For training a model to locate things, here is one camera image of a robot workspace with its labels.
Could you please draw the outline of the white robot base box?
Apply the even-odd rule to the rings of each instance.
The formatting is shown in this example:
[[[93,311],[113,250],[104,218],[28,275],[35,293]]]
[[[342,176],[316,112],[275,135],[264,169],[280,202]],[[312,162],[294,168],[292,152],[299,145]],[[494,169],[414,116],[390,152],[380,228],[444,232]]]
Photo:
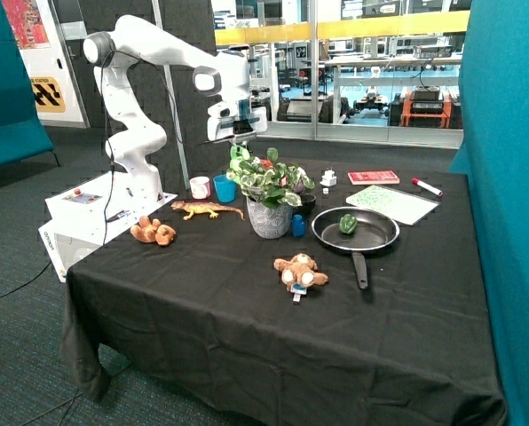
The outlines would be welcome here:
[[[67,270],[177,196],[140,195],[129,174],[108,172],[45,200],[51,220],[40,237],[61,282]]]

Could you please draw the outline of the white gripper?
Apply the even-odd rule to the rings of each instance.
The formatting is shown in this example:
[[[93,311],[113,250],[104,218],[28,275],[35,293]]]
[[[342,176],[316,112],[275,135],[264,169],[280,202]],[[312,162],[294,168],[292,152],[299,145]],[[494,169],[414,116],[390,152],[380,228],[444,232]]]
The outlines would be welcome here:
[[[267,130],[265,106],[251,108],[248,100],[221,101],[208,109],[207,137],[215,142],[221,139],[247,139]]]

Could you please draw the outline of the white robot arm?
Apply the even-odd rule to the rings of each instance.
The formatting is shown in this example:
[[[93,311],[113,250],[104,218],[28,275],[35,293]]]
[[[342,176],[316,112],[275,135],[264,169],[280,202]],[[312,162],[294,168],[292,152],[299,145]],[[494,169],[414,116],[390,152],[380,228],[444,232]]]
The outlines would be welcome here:
[[[108,114],[126,128],[107,141],[106,151],[126,169],[130,192],[136,200],[161,199],[159,171],[146,161],[146,156],[160,150],[167,141],[166,131],[145,115],[130,86],[127,72],[138,61],[190,67],[195,89],[205,97],[221,98],[208,109],[210,141],[246,141],[267,129],[265,108],[251,105],[249,62],[238,51],[212,56],[133,15],[119,18],[111,32],[88,35],[83,50],[95,67],[96,83]]]

